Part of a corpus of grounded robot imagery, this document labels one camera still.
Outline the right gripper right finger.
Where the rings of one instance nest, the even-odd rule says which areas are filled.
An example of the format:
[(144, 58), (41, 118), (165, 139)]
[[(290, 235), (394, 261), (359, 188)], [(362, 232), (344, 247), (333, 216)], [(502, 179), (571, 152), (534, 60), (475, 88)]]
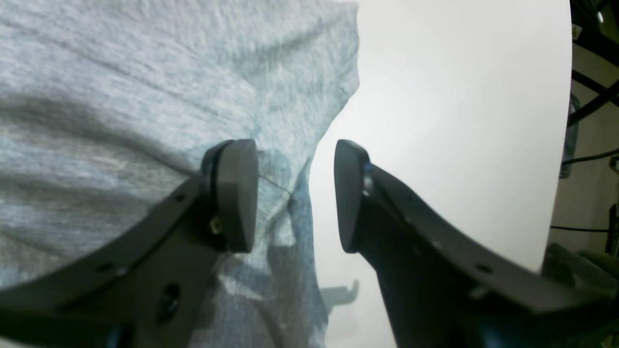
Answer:
[(367, 151), (339, 140), (339, 238), (376, 272), (400, 348), (592, 348), (618, 328), (611, 296), (564, 286), (458, 231)]

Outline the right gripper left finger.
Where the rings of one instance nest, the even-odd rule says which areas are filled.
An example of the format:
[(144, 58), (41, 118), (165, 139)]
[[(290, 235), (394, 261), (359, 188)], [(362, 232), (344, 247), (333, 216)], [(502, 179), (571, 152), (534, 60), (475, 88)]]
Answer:
[(31, 348), (185, 348), (222, 253), (249, 253), (252, 139), (210, 148), (139, 223), (66, 267), (1, 292), (1, 338)]

